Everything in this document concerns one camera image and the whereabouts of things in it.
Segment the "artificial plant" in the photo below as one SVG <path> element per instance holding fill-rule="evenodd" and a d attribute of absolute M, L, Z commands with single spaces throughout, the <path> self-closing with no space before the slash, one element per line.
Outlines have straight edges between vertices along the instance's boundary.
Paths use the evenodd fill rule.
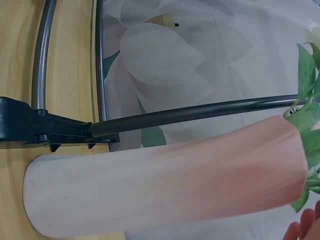
<path fill-rule="evenodd" d="M 320 194 L 320 50 L 311 42 L 312 54 L 298 44 L 298 99 L 283 114 L 283 117 L 300 132 L 308 164 L 308 177 L 303 193 L 292 207 L 299 212 L 308 200 L 309 192 Z"/>

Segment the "green leaf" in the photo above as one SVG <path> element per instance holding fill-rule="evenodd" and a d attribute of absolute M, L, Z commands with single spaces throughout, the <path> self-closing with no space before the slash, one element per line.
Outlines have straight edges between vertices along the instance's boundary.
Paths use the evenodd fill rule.
<path fill-rule="evenodd" d="M 320 129 L 306 133 L 301 139 L 306 156 L 320 151 Z"/>
<path fill-rule="evenodd" d="M 109 73 L 112 63 L 115 61 L 116 57 L 119 55 L 120 51 L 117 51 L 112 56 L 102 59 L 102 71 L 103 79 L 105 79 Z"/>
<path fill-rule="evenodd" d="M 314 84 L 313 96 L 315 98 L 320 98 L 320 74 L 318 74 Z"/>
<path fill-rule="evenodd" d="M 316 101 L 308 102 L 303 108 L 288 116 L 286 120 L 294 125 L 303 136 L 320 121 L 320 105 Z"/>
<path fill-rule="evenodd" d="M 312 186 L 309 189 L 316 194 L 320 194 L 320 186 Z"/>
<path fill-rule="evenodd" d="M 297 201 L 291 204 L 291 206 L 293 207 L 296 213 L 302 209 L 302 207 L 306 204 L 308 198 L 309 198 L 309 190 L 305 189 L 303 190 L 301 197 Z"/>
<path fill-rule="evenodd" d="M 308 187 L 309 188 L 313 188 L 313 187 L 320 187 L 320 179 L 318 178 L 318 176 L 315 174 L 311 177 L 309 177 L 306 180 L 305 186 L 304 187 Z"/>
<path fill-rule="evenodd" d="M 308 152 L 305 157 L 308 162 L 308 169 L 309 170 L 320 164 L 320 150 L 316 150 L 316 151 L 313 151 L 310 153 Z"/>
<path fill-rule="evenodd" d="M 301 44 L 298 44 L 298 49 L 298 97 L 304 100 L 314 88 L 316 64 L 311 54 Z"/>
<path fill-rule="evenodd" d="M 146 111 L 139 101 L 140 112 L 145 114 Z M 167 141 L 161 128 L 158 126 L 141 129 L 141 144 L 144 148 L 167 145 Z"/>
<path fill-rule="evenodd" d="M 308 42 L 308 43 L 312 47 L 312 58 L 314 60 L 315 67 L 319 69 L 320 68 L 320 50 L 319 48 L 317 48 L 317 46 L 314 43 L 312 42 Z"/>

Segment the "curved metal frame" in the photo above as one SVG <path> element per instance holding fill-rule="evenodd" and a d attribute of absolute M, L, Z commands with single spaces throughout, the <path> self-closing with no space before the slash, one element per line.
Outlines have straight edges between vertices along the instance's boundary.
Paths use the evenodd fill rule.
<path fill-rule="evenodd" d="M 35 45 L 31 95 L 31 107 L 35 110 L 46 109 L 48 49 L 56 3 L 57 0 L 45 1 Z"/>
<path fill-rule="evenodd" d="M 107 120 L 107 105 L 103 71 L 103 0 L 97 0 L 95 13 L 95 74 L 100 121 Z"/>

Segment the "gray rod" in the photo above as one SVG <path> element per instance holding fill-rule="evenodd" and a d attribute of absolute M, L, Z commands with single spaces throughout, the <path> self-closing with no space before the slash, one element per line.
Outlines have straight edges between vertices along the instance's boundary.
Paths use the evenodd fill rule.
<path fill-rule="evenodd" d="M 297 95 L 269 96 L 156 111 L 93 123 L 89 126 L 89 132 L 93 137 L 101 137 L 197 119 L 284 108 L 290 107 L 297 98 Z"/>
<path fill-rule="evenodd" d="M 46 0 L 42 12 L 32 72 L 31 106 L 33 109 L 46 109 L 46 75 L 51 26 L 57 0 Z"/>
<path fill-rule="evenodd" d="M 95 13 L 95 74 L 99 121 L 107 120 L 106 93 L 103 72 L 103 0 L 96 1 Z"/>

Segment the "black plastic bracket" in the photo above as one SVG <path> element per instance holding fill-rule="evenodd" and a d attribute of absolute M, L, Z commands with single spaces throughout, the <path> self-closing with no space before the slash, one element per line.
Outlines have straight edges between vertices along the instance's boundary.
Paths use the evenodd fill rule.
<path fill-rule="evenodd" d="M 93 137 L 91 122 L 83 122 L 32 109 L 27 103 L 0 97 L 0 149 L 49 146 L 106 145 L 119 142 L 119 134 Z"/>

